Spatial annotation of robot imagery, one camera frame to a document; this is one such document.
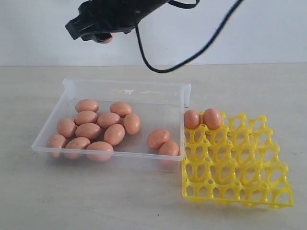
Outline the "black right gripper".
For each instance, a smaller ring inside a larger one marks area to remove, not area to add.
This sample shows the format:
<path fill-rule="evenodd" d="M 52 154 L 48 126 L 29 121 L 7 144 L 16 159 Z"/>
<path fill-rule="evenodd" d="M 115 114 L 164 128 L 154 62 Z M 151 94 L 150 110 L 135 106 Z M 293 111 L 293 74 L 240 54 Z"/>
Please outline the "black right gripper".
<path fill-rule="evenodd" d="M 134 28 L 166 3 L 166 0 L 88 0 L 79 6 L 80 15 L 65 28 L 73 40 L 99 43 L 101 34 Z"/>

